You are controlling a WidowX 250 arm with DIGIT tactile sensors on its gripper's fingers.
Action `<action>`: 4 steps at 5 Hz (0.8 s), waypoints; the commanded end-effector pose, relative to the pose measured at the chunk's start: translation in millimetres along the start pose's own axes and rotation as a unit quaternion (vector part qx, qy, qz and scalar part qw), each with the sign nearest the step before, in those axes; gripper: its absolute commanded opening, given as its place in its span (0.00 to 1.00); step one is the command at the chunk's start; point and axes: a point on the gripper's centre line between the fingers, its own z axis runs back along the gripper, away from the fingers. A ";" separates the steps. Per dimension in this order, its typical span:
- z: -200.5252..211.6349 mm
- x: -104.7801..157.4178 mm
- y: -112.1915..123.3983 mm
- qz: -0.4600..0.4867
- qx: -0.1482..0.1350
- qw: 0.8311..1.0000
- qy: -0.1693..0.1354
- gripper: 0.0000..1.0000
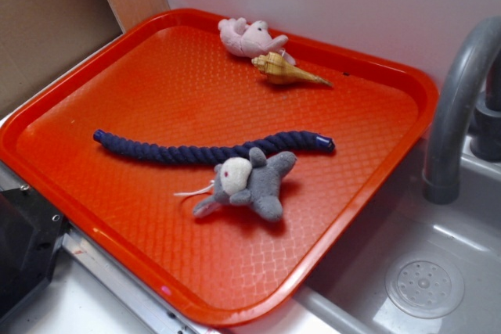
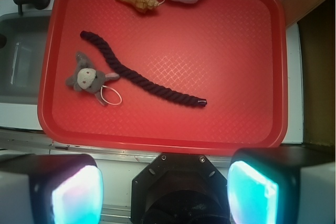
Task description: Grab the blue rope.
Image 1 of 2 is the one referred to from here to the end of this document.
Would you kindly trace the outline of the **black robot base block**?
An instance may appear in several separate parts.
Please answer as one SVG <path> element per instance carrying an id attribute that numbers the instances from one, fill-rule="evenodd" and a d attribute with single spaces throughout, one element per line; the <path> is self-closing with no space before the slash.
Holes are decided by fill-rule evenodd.
<path id="1" fill-rule="evenodd" d="M 1 192 L 1 321 L 52 281 L 67 219 L 29 185 Z"/>

